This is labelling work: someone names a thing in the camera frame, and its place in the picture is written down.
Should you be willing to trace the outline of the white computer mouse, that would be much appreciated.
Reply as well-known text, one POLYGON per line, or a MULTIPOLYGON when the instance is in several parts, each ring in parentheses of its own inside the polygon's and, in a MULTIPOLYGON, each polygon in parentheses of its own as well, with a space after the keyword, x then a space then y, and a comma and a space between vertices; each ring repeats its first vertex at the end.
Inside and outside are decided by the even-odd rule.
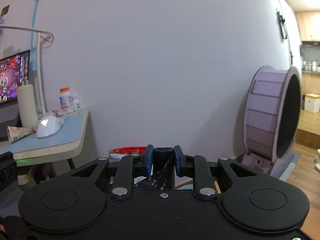
POLYGON ((64 118, 58 118, 52 115, 45 116, 37 126, 36 135, 38 138, 49 137, 59 132, 64 124, 64 118))

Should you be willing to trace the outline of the white orange-capped pill bottle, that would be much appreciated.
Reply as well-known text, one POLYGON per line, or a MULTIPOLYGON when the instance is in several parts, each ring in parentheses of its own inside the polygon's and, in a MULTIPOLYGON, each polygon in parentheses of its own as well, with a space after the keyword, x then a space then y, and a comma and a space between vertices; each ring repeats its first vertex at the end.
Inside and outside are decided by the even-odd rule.
POLYGON ((73 96, 69 90, 69 87, 60 89, 59 99, 60 99, 60 107, 62 111, 64 111, 65 113, 74 112, 73 96))

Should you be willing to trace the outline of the purple cat exercise wheel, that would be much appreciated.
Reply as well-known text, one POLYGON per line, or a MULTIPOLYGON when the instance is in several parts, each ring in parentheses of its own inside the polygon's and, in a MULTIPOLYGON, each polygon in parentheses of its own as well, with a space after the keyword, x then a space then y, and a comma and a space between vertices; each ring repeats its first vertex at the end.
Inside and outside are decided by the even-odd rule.
POLYGON ((243 142, 248 154, 254 153, 272 163, 290 149, 301 108, 300 74, 296 67, 258 69, 248 90, 243 142))

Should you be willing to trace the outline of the white box with yellow lid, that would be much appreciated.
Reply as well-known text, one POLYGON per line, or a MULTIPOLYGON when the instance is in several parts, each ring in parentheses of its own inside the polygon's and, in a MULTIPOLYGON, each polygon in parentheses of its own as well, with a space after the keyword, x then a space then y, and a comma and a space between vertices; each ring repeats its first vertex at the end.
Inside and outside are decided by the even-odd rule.
POLYGON ((305 94, 304 110, 310 113, 318 113, 320 109, 320 95, 305 94))

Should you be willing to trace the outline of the computer monitor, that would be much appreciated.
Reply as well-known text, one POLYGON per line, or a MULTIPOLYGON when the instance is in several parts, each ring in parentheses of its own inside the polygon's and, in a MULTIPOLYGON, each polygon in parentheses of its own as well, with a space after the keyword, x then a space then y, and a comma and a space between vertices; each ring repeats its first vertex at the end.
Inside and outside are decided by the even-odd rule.
POLYGON ((29 77, 30 50, 1 59, 1 103, 17 98, 17 86, 29 77))

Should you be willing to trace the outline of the paper towel roll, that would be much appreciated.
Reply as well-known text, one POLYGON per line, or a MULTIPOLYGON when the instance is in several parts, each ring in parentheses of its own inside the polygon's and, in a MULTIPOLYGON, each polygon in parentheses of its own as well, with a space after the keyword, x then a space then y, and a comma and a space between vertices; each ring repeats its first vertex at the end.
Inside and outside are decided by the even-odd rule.
POLYGON ((35 104, 33 85, 22 81, 17 85, 17 102, 23 127, 36 128, 38 116, 35 104))

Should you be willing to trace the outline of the red snack bag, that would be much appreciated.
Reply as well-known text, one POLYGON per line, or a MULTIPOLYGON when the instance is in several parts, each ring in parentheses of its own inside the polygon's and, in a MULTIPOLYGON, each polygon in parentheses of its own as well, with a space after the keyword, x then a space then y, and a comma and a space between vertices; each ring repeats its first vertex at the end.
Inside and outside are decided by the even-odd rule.
POLYGON ((146 150, 146 146, 142 147, 123 147, 123 148, 116 148, 113 150, 109 150, 109 154, 143 154, 146 150))

